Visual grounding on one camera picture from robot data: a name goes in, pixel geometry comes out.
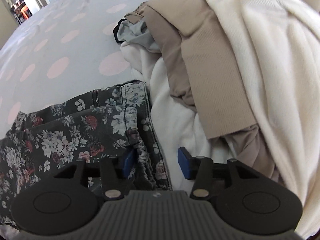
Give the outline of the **cream white fleece garment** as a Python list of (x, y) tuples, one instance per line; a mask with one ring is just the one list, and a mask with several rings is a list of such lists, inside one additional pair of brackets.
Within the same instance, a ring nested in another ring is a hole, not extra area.
[(225, 31), (254, 116), (286, 185), (296, 228), (319, 230), (319, 14), (301, 0), (206, 0)]

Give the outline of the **tan ribbed garment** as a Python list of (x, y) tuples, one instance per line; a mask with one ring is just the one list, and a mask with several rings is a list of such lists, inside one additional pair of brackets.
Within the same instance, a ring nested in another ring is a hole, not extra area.
[(205, 0), (148, 0), (124, 19), (144, 20), (159, 45), (173, 99), (199, 115), (208, 139), (222, 138), (246, 165), (273, 166), (231, 44)]

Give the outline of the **grey black garment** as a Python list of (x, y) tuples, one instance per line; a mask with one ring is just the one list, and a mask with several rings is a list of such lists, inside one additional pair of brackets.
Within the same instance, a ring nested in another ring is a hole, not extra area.
[(129, 44), (138, 44), (151, 53), (161, 52), (144, 20), (139, 20), (133, 24), (123, 18), (114, 27), (113, 35), (117, 44), (127, 42)]

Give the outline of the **dark floral pants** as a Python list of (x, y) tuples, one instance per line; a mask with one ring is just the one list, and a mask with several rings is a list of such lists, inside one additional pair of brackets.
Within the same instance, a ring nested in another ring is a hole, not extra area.
[(1, 140), (1, 224), (23, 190), (77, 160), (97, 163), (133, 150), (129, 179), (139, 190), (172, 188), (150, 117), (146, 84), (95, 89), (40, 111), (18, 113)]

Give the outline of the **cream room door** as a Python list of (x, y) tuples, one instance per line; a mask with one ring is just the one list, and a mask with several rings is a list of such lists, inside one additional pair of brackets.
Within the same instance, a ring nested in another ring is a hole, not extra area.
[(18, 24), (0, 0), (0, 48), (2, 49), (10, 36), (17, 29)]

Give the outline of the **polka dot bed sheet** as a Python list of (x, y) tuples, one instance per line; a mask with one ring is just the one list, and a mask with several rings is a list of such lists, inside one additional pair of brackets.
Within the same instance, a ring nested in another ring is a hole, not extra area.
[(1, 134), (19, 112), (137, 79), (113, 36), (147, 0), (55, 0), (20, 25), (1, 49)]

